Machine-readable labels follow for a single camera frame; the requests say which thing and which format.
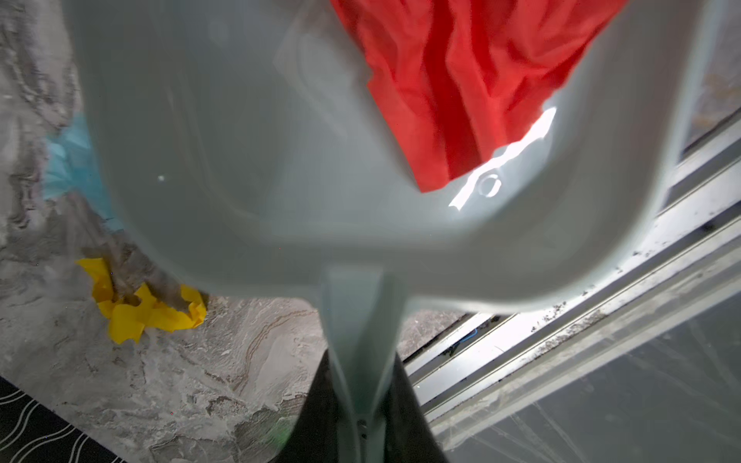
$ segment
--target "marble floor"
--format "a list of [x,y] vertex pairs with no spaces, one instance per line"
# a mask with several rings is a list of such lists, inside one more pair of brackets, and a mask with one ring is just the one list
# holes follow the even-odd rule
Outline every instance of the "marble floor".
[[[741,107],[741,7],[730,3],[690,140]],[[112,343],[75,259],[105,256],[120,288],[147,281],[183,302],[83,199],[41,198],[45,139],[83,109],[59,0],[0,2],[0,58],[0,376],[131,463],[268,461],[325,349],[317,312],[299,300],[208,295],[200,328]],[[416,314],[402,357],[458,316]]]

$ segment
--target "crumpled light blue paper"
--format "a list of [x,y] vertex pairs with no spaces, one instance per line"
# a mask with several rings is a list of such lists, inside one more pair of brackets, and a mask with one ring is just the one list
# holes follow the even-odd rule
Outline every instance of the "crumpled light blue paper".
[[90,142],[85,116],[76,115],[72,125],[63,129],[57,139],[48,139],[47,150],[49,163],[42,181],[44,199],[57,198],[68,191],[77,190],[101,216],[109,230],[123,230],[100,179],[97,155]]

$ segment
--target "torn yellow paper scrap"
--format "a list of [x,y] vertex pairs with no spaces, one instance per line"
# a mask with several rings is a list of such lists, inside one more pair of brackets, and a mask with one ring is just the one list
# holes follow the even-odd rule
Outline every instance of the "torn yellow paper scrap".
[[197,289],[182,284],[180,294],[190,302],[188,313],[180,312],[159,301],[146,283],[142,283],[134,293],[141,302],[139,305],[125,304],[123,299],[114,302],[115,293],[110,280],[110,272],[103,259],[81,259],[78,264],[93,278],[93,298],[103,316],[110,320],[108,335],[121,344],[127,339],[139,342],[146,327],[159,328],[172,333],[175,330],[189,330],[198,327],[206,317],[206,304]]

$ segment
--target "dustpan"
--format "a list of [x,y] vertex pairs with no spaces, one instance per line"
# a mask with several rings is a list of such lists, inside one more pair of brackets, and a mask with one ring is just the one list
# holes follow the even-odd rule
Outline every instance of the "dustpan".
[[318,307],[348,424],[338,445],[346,461],[373,461],[357,423],[381,426],[409,312],[548,307],[648,229],[722,1],[632,1],[529,138],[425,195],[328,2],[64,7],[126,231],[202,290]]

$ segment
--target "red paper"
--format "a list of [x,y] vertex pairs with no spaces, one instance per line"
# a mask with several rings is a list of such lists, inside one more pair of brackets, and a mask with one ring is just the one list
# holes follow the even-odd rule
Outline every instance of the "red paper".
[[332,0],[422,192],[519,141],[627,0]]

